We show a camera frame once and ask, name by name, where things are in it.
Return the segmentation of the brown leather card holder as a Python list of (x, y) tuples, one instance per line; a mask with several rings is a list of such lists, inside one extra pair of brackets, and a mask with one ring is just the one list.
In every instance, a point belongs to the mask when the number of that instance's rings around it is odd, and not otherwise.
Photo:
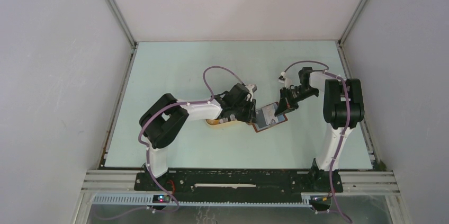
[(285, 114), (275, 115), (275, 111), (278, 107), (279, 103), (274, 102), (264, 107), (260, 107), (256, 109), (256, 122), (252, 124), (256, 133), (265, 131), (270, 129), (276, 125), (281, 123), (285, 123), (288, 121)]

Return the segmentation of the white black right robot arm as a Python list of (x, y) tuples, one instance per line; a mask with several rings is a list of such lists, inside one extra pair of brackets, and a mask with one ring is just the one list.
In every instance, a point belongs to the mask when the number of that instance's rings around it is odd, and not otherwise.
[(337, 178), (340, 153), (347, 137), (364, 119), (364, 102), (359, 79), (343, 79), (326, 70), (304, 67), (298, 72), (295, 86), (281, 72), (280, 100), (276, 115), (284, 115), (299, 108), (299, 102), (319, 95), (323, 96), (323, 118), (327, 124), (322, 150), (312, 162), (308, 184), (314, 191), (322, 191)]

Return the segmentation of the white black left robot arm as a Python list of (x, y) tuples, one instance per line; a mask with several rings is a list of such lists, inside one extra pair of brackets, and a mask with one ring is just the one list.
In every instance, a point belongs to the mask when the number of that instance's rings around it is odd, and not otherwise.
[(254, 84), (237, 83), (231, 90), (204, 101), (181, 101), (164, 94), (140, 118), (138, 141), (146, 146), (147, 184), (154, 190), (167, 185), (167, 147), (175, 140), (183, 125), (204, 120), (215, 126), (230, 122), (255, 123), (256, 99)]

